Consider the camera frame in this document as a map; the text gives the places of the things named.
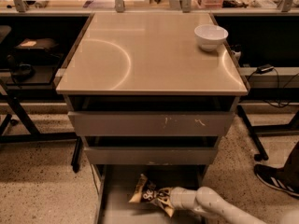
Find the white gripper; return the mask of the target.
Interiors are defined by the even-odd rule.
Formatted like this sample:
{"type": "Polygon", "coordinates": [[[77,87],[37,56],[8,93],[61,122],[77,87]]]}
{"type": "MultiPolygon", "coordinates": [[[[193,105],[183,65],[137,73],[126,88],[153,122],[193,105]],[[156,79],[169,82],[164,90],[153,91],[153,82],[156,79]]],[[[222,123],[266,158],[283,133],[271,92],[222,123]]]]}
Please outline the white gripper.
{"type": "Polygon", "coordinates": [[[170,203],[176,210],[194,210],[199,203],[196,190],[175,187],[170,192],[170,203]]]}

